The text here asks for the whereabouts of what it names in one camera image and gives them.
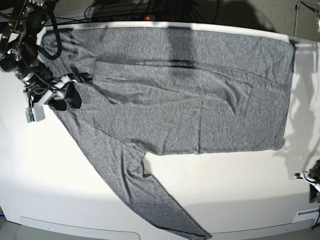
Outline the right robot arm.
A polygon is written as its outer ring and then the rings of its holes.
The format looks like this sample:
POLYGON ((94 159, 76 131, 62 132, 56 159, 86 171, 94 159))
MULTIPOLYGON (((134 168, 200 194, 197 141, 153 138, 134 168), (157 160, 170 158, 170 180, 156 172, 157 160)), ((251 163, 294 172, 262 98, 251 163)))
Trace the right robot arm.
POLYGON ((74 75, 54 77, 38 58, 38 54, 42 54, 48 60, 56 60, 62 53, 62 41, 54 16, 55 5, 54 0, 19 0, 11 14, 0 14, 7 20, 0 38, 0 69, 5 73, 13 72, 24 84, 28 123, 45 119, 44 105, 57 111, 65 111, 67 107, 79 109, 82 105, 74 75), (57 41, 55 54, 49 54, 37 44, 37 35, 47 21, 51 21, 57 41))

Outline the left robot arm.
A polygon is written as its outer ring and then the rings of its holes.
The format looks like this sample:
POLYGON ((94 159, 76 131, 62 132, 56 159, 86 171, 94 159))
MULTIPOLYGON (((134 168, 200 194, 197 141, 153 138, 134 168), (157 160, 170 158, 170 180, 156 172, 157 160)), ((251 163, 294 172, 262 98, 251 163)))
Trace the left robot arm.
POLYGON ((309 203, 320 202, 320 161, 317 160, 309 171, 295 173, 293 179, 301 179, 309 184, 309 203))

